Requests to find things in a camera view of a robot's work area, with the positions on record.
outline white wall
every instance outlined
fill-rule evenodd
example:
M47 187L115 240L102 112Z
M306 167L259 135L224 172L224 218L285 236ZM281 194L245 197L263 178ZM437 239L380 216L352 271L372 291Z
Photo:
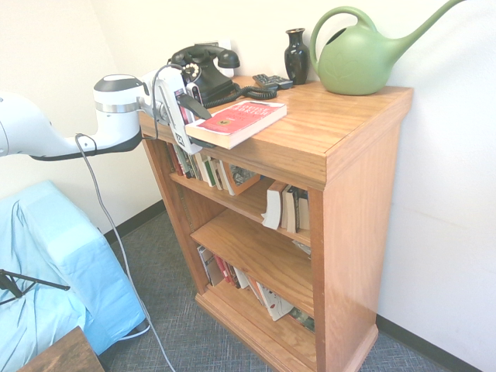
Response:
M0 2L0 90L38 105L64 136L96 131L93 86L117 72L89 0ZM121 223L160 200L142 146L91 157L103 200ZM110 230L82 159L0 158L0 198L52 180L103 232Z
M389 37L443 0L176 2L92 0L121 72L144 74L194 41L227 36L237 74L285 75L284 31L340 5ZM274 14L270 22L263 15ZM496 368L496 5L450 10L397 63L389 84L415 88L403 123L379 313L482 370ZM322 45L353 19L321 31Z

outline black tripod stand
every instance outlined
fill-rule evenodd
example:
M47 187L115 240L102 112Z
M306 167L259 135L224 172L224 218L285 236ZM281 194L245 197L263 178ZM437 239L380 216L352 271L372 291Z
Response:
M14 277L18 277L19 279L24 279L25 281L32 281L32 284L25 290L21 291L19 287L17 287L16 281L14 281ZM9 271L5 271L3 269L0 269L0 289L6 289L8 291L11 291L14 297L10 298L9 300L0 302L0 305L4 305L7 302L14 301L16 298L21 298L23 295L25 295L36 283L40 284L45 284L49 285L51 287L63 289L64 291L69 290L71 287L68 287L67 285L60 285L56 283L51 283L49 281L42 281L41 279L36 279L35 277L27 277L26 275L21 275L21 274L15 274L11 273Z

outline wooden bookshelf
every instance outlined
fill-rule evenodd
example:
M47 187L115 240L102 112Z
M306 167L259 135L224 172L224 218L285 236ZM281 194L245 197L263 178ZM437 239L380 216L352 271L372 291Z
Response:
M262 213L265 213L267 209L267 189L272 182L274 182L273 179L265 177L251 188L244 191L241 195L232 196L227 190L211 188L205 182L195 178L187 179L185 176L180 176L177 173L171 173L170 178L174 182L182 184L186 188L198 192L206 198L218 202L258 223L262 223L264 220ZM299 229L298 232L294 234L280 227L277 231L307 246L311 246L310 230Z
M236 82L253 84L250 77ZM145 150L200 306L275 370L357 372L378 334L398 138L412 89L352 97L311 82L279 91L274 101L288 106L282 120L231 150L202 150L267 177L236 197L175 174L169 127L159 126L159 140L144 141ZM154 135L152 119L140 114L140 122ZM272 180L308 190L310 231L262 226ZM311 245L312 260L292 239ZM273 322L249 291L210 286L198 244L313 315L315 335L287 316Z
M227 209L191 238L314 316L311 261L285 236Z
M287 372L316 371L315 335L289 315L274 322L250 290L222 281L197 302L268 364Z

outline black rotary telephone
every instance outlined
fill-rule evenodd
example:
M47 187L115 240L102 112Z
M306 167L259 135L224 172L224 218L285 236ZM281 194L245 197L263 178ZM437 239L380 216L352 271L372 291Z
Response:
M223 75L214 65L214 59L222 68L239 67L238 55L219 46L195 45L176 52L170 62L183 67L183 79L187 88L193 87L194 96L208 109L232 102L241 95L255 99L271 99L277 92L258 87L240 88Z

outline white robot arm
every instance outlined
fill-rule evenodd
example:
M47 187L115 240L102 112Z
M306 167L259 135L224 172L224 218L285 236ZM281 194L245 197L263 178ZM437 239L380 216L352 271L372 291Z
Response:
M102 78L93 91L98 131L78 139L63 138L30 100L0 91L0 157L21 153L37 160L81 157L76 140L87 156L133 150L142 139L138 111L153 117L148 97L153 76L145 75L145 82L131 75ZM179 95L186 94L181 72L172 68L161 71L155 93L158 121L170 125L184 150L198 152L201 147L191 143L184 131L193 115L177 102Z

